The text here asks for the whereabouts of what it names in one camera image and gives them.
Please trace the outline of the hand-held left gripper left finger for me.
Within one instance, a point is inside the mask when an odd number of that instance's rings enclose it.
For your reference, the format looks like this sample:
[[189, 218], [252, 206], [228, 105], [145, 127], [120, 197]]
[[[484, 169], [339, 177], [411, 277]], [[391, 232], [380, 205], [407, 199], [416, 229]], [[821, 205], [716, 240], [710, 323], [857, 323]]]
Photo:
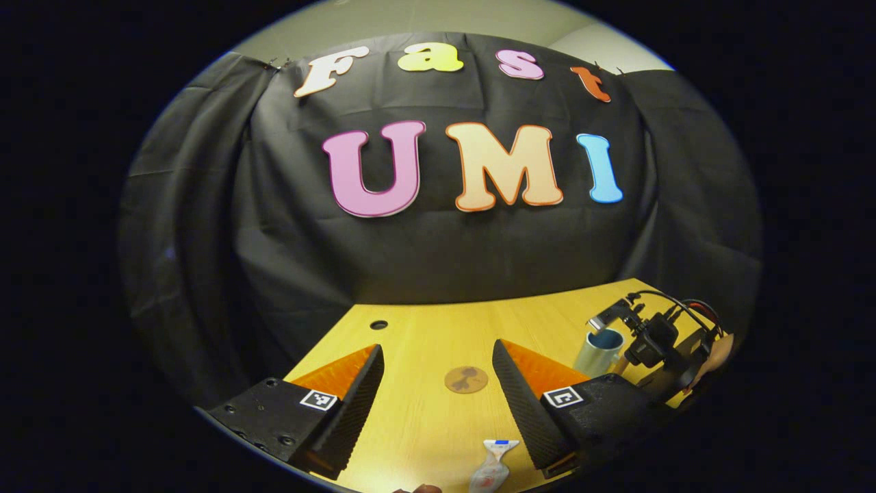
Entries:
[[371, 344], [291, 381], [266, 378], [206, 414], [273, 459], [336, 480], [348, 467], [384, 367], [381, 345]]

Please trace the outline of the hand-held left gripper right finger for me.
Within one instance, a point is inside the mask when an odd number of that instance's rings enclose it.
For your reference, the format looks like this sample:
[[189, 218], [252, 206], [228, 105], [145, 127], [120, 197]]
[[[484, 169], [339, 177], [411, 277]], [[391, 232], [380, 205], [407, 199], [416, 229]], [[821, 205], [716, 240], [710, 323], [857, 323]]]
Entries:
[[591, 473], [665, 427], [676, 410], [619, 375], [590, 378], [498, 339], [492, 367], [530, 459], [550, 479]]

